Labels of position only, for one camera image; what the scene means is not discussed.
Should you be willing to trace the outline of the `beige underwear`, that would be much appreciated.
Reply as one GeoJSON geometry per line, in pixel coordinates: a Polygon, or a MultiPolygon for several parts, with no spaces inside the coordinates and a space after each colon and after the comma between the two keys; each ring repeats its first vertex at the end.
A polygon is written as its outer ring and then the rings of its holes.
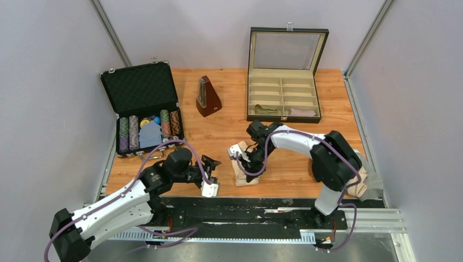
{"type": "Polygon", "coordinates": [[[232,168],[234,170],[235,174],[235,185],[237,187],[241,186],[250,186],[254,184],[259,183],[259,177],[252,177],[252,181],[247,182],[247,176],[246,174],[239,168],[238,162],[235,158],[236,152],[238,151],[238,148],[240,148],[243,152],[250,152],[250,149],[247,149],[248,145],[246,144],[245,141],[240,141],[237,144],[232,145],[227,149],[227,152],[229,154],[232,168]]]}

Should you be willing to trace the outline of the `olive green white underwear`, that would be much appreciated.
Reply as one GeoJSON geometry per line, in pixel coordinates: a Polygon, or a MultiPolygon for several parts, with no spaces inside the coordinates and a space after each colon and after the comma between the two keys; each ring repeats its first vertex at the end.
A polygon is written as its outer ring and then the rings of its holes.
{"type": "Polygon", "coordinates": [[[279,115],[280,110],[276,106],[256,104],[254,106],[254,113],[256,115],[279,115]]]}

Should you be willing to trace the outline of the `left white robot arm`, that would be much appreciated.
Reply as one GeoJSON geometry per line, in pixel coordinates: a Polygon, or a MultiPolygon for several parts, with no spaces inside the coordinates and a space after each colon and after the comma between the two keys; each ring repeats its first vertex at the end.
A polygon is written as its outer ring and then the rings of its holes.
{"type": "Polygon", "coordinates": [[[150,222],[162,225],[167,208],[160,195],[174,183],[194,183],[202,196],[215,197],[219,183],[211,173],[221,162],[203,155],[193,163],[192,157],[189,149],[177,148],[102,200],[73,212],[57,211],[49,237],[60,261],[81,261],[99,244],[129,228],[150,222]]]}

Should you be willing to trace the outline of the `tan striped waistband underwear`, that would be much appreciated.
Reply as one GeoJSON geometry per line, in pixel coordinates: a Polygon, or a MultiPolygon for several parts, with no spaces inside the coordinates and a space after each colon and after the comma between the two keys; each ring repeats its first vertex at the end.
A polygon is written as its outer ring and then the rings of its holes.
{"type": "Polygon", "coordinates": [[[367,184],[365,180],[368,178],[366,170],[362,167],[359,170],[360,182],[354,186],[351,186],[347,189],[347,193],[353,197],[360,198],[367,190],[367,184]]]}

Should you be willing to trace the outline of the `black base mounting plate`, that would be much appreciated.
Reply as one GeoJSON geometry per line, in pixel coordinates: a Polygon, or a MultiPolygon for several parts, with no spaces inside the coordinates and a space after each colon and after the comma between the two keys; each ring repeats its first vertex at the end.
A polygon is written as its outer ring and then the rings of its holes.
{"type": "Polygon", "coordinates": [[[147,225],[172,231],[196,227],[197,238],[296,239],[301,229],[345,230],[347,218],[314,215],[314,198],[202,198],[163,196],[167,209],[147,225]]]}

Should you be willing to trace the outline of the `pink cloth in box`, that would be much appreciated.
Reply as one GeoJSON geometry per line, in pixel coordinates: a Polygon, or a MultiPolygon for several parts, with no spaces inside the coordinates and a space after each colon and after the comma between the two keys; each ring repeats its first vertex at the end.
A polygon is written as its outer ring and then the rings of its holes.
{"type": "Polygon", "coordinates": [[[290,108],[291,116],[301,116],[301,117],[314,117],[316,112],[314,110],[300,110],[296,108],[290,108]]]}

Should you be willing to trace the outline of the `orange black chip stack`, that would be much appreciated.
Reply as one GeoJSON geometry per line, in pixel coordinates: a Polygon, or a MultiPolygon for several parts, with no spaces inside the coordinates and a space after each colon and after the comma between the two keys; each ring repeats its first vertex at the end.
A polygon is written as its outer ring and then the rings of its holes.
{"type": "Polygon", "coordinates": [[[178,139],[181,133],[180,128],[180,117],[178,111],[170,112],[170,125],[171,125],[171,133],[173,139],[178,139]]]}

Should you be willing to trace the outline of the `wooden metronome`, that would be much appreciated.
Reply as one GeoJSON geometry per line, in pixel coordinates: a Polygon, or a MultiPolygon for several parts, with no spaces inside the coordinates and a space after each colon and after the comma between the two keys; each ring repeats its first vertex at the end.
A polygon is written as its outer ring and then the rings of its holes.
{"type": "Polygon", "coordinates": [[[221,99],[206,75],[202,76],[198,82],[196,107],[203,117],[212,115],[222,109],[221,99]]]}

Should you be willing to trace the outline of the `green red chip stack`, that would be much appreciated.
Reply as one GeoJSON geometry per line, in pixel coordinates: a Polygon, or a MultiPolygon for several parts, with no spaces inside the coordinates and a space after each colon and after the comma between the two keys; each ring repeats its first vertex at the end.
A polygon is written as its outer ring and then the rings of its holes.
{"type": "Polygon", "coordinates": [[[166,142],[171,139],[171,126],[170,126],[170,117],[169,111],[163,109],[160,111],[160,120],[161,120],[161,131],[162,131],[162,140],[166,142]]]}

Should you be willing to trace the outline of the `black compartment display box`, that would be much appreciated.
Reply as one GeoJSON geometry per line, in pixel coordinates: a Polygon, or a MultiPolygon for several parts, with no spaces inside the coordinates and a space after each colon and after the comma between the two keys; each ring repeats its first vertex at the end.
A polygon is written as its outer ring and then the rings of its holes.
{"type": "Polygon", "coordinates": [[[247,70],[248,121],[319,123],[321,106],[315,74],[329,30],[325,28],[251,27],[247,70]],[[279,115],[256,115],[256,104],[276,106],[279,115]],[[316,116],[291,116],[290,108],[316,116]]]}

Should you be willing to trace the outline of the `purple grey chip stack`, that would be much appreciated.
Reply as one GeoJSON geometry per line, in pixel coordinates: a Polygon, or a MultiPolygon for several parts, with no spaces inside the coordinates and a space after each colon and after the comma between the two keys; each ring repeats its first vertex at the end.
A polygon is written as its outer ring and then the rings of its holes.
{"type": "Polygon", "coordinates": [[[139,149],[139,126],[138,117],[136,115],[129,117],[129,149],[139,149]]]}

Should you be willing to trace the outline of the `green purple chip stack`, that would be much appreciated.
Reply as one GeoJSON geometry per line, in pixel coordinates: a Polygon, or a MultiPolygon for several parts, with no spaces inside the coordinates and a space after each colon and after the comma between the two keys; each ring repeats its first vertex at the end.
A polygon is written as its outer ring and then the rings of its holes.
{"type": "Polygon", "coordinates": [[[129,119],[126,117],[119,120],[119,149],[121,153],[129,150],[129,119]]]}

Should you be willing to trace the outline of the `black poker chip case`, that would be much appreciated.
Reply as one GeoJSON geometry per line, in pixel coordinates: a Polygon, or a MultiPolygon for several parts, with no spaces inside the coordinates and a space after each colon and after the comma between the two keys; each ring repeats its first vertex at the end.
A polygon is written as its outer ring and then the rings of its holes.
{"type": "Polygon", "coordinates": [[[179,96],[174,84],[168,61],[158,61],[119,69],[110,69],[100,74],[110,104],[116,114],[116,155],[121,158],[139,156],[148,153],[156,146],[128,150],[121,153],[119,149],[119,120],[122,117],[138,117],[138,126],[144,118],[160,117],[163,109],[178,111],[181,133],[179,139],[185,138],[179,96]]]}

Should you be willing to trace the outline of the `grey cloth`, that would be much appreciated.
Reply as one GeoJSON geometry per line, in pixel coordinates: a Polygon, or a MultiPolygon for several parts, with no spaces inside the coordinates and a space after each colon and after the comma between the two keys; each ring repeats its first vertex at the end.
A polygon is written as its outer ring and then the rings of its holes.
{"type": "Polygon", "coordinates": [[[384,198],[384,186],[383,181],[379,174],[375,171],[373,165],[361,154],[360,151],[354,150],[359,159],[362,162],[362,167],[365,169],[367,178],[365,184],[367,186],[366,191],[358,199],[362,202],[366,200],[379,200],[384,198]]]}

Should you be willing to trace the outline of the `aluminium frame rail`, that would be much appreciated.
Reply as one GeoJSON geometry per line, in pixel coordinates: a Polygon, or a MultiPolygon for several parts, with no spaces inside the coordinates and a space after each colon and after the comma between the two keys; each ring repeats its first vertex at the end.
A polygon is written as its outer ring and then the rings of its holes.
{"type": "Polygon", "coordinates": [[[341,246],[335,240],[336,234],[389,234],[398,259],[415,261],[397,210],[354,209],[351,203],[324,217],[309,207],[214,205],[200,199],[171,199],[170,205],[159,214],[136,206],[101,225],[97,225],[94,218],[86,219],[80,229],[91,248],[109,239],[138,239],[147,242],[300,243],[327,253],[341,246]]]}

